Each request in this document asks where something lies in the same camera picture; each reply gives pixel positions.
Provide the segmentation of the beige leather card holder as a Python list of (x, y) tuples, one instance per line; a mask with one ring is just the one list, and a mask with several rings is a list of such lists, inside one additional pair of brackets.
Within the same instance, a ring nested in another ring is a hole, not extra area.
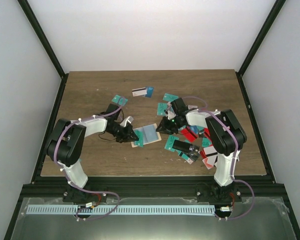
[(132, 147), (144, 147), (144, 145), (152, 144), (162, 140), (160, 133), (156, 131), (157, 124), (150, 124), (143, 127), (134, 128), (133, 131), (139, 137), (139, 141), (131, 143)]

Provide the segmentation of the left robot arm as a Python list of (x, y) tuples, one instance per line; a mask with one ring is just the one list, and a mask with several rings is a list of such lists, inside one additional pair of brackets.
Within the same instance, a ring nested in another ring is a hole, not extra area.
[(113, 135), (118, 143), (139, 140), (132, 128), (133, 117), (128, 116), (122, 122), (117, 121), (121, 108), (111, 103), (106, 111), (86, 119), (59, 119), (45, 144), (45, 154), (65, 172), (68, 184), (76, 187), (74, 195), (81, 202), (88, 201), (92, 196), (92, 189), (86, 186), (88, 176), (79, 160), (84, 139), (106, 132)]

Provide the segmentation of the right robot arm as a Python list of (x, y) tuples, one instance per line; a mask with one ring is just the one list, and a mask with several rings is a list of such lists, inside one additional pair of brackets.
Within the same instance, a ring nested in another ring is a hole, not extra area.
[(217, 169), (214, 180), (218, 184), (212, 188), (212, 197), (221, 202), (229, 195), (227, 186), (235, 181), (234, 171), (240, 150), (247, 141), (247, 135), (232, 110), (208, 111), (201, 108), (189, 109), (182, 98), (170, 103), (171, 108), (160, 121), (156, 131), (173, 135), (183, 126), (207, 128), (217, 153)]

